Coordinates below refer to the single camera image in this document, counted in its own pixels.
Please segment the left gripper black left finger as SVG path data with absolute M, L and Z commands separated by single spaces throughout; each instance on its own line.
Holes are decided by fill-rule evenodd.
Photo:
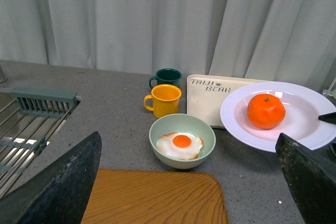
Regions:
M 1 198 L 1 223 L 81 223 L 100 157 L 101 136 L 84 140 Z

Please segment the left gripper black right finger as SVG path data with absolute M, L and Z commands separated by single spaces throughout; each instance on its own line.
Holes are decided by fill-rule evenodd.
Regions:
M 335 162 L 280 133 L 276 154 L 305 223 L 335 223 Z

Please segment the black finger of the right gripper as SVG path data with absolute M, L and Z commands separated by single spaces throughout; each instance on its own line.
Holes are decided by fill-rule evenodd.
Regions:
M 336 112 L 320 115 L 318 116 L 318 120 L 331 124 L 336 124 Z

